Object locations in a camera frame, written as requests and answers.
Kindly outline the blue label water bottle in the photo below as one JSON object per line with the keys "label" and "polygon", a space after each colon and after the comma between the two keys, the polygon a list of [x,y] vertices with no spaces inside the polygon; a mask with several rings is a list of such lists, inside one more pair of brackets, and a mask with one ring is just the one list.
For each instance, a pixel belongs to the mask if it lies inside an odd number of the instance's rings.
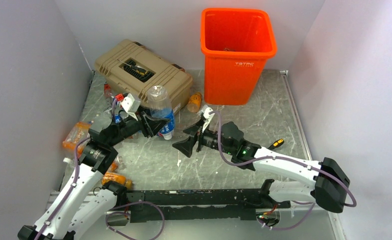
{"label": "blue label water bottle", "polygon": [[165,140],[171,140],[175,129],[175,119],[167,89],[162,85],[154,85],[147,91],[147,97],[151,115],[154,118],[170,120],[158,135]]}

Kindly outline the small orange juice bottle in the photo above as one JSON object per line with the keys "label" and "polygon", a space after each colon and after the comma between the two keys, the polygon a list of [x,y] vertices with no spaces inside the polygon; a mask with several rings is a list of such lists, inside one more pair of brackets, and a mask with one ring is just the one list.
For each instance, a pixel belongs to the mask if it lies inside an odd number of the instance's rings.
{"label": "small orange juice bottle", "polygon": [[191,113],[197,113],[200,109],[201,100],[202,100],[202,94],[200,92],[196,92],[189,98],[189,101],[186,105],[187,109]]}

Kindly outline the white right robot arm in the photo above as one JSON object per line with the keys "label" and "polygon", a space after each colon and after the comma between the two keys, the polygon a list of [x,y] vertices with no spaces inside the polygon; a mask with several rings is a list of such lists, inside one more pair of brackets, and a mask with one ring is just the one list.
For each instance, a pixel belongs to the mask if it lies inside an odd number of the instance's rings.
{"label": "white right robot arm", "polygon": [[218,150],[220,156],[228,154],[227,164],[241,169],[263,171],[282,175],[290,179],[283,182],[268,179],[259,192],[261,205],[270,208],[275,204],[296,201],[312,202],[333,213],[342,213],[348,196],[350,180],[339,164],[332,158],[322,161],[304,160],[273,151],[279,143],[263,147],[244,139],[244,133],[233,122],[221,126],[221,131],[203,130],[196,123],[184,132],[185,140],[173,143],[173,147],[186,157],[191,157],[193,148],[202,147]]}

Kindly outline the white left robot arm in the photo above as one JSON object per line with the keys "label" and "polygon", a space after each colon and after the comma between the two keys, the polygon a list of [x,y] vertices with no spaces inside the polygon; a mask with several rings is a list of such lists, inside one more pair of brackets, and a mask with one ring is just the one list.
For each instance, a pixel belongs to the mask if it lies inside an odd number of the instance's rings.
{"label": "white left robot arm", "polygon": [[127,188],[113,181],[104,184],[84,207],[81,204],[117,157],[116,144],[137,132],[153,137],[169,122],[168,118],[150,116],[147,109],[121,122],[102,115],[97,118],[88,130],[81,156],[74,159],[74,171],[67,184],[33,225],[19,230],[18,239],[78,240],[106,211],[123,209],[128,201]]}

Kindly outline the orange plastic bin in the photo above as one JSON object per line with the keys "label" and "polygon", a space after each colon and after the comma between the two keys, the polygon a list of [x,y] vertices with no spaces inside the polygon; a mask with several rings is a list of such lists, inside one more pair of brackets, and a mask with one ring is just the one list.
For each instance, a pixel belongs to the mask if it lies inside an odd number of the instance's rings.
{"label": "orange plastic bin", "polygon": [[245,105],[278,50],[269,15],[259,9],[206,8],[201,13],[204,100]]}

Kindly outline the screwdriver in toolbox lid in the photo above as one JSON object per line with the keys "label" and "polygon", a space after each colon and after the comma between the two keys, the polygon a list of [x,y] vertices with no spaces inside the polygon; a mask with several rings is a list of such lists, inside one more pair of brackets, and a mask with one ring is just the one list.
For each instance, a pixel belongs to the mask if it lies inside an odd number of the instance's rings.
{"label": "screwdriver in toolbox lid", "polygon": [[122,68],[142,83],[147,82],[155,75],[154,72],[139,66],[137,62],[132,59],[126,61]]}

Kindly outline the orange label flattened bottle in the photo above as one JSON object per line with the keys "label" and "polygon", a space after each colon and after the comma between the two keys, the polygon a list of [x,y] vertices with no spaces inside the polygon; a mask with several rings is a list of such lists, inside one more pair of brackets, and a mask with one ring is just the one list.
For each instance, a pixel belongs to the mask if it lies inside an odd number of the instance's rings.
{"label": "orange label flattened bottle", "polygon": [[112,164],[110,165],[110,167],[108,168],[108,172],[110,173],[115,173],[117,172],[122,165],[122,160],[120,157],[116,157],[115,160],[112,162]]}

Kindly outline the tan plastic toolbox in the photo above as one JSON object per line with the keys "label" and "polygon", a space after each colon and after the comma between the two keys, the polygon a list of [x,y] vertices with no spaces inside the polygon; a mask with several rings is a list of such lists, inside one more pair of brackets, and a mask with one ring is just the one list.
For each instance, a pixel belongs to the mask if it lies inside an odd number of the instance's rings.
{"label": "tan plastic toolbox", "polygon": [[144,45],[129,39],[124,39],[99,56],[95,60],[94,68],[105,77],[113,91],[138,96],[145,107],[148,106],[146,92],[152,86],[163,86],[167,89],[174,113],[188,103],[191,95],[191,74]]}

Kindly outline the orange bottle near base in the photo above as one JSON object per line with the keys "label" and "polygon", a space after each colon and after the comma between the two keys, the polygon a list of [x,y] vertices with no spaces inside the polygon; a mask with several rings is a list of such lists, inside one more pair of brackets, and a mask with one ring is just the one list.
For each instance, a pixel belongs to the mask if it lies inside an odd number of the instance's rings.
{"label": "orange bottle near base", "polygon": [[103,178],[101,180],[101,184],[104,185],[104,184],[106,184],[109,181],[117,182],[117,183],[127,187],[128,190],[131,190],[133,188],[132,180],[126,178],[123,175],[120,175],[120,174],[117,174],[117,173],[114,173],[114,172],[107,172],[103,176]]}

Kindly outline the large orange bottle left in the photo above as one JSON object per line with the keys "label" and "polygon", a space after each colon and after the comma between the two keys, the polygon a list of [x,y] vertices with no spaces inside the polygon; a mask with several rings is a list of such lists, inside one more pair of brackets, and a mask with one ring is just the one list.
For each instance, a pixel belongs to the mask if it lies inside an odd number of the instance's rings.
{"label": "large orange bottle left", "polygon": [[91,123],[82,121],[77,122],[62,142],[62,147],[72,153],[80,141],[89,137],[88,130],[90,127]]}

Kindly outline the yellow black screwdriver on table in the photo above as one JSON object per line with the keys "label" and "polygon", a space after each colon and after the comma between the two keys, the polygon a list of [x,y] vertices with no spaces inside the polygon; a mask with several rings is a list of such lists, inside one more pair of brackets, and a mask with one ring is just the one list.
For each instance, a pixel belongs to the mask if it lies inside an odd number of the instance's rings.
{"label": "yellow black screwdriver on table", "polygon": [[279,140],[276,140],[275,142],[273,142],[269,147],[268,147],[268,149],[269,150],[274,150],[274,149],[276,149],[276,148],[279,148],[280,146],[282,146],[283,144],[284,144],[284,140],[281,138],[281,139],[279,139]]}

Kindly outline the red label clear bottle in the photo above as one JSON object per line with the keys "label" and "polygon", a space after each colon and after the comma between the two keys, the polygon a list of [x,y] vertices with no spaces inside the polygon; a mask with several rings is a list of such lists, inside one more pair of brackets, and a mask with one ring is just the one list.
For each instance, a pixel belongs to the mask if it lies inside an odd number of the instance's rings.
{"label": "red label clear bottle", "polygon": [[74,165],[74,160],[72,160],[72,159],[70,159],[70,158],[67,158],[67,157],[65,157],[65,158],[63,159],[63,162],[66,163],[66,164],[68,164],[68,165],[70,165],[70,166],[73,166],[73,165]]}

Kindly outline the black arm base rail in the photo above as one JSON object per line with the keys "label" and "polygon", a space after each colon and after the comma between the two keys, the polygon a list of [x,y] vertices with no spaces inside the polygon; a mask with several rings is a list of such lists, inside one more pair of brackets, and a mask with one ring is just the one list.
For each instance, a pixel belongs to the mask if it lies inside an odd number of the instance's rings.
{"label": "black arm base rail", "polygon": [[275,204],[259,189],[131,190],[114,211],[127,211],[132,223],[160,220],[240,219],[253,221],[268,209],[289,209],[289,201]]}

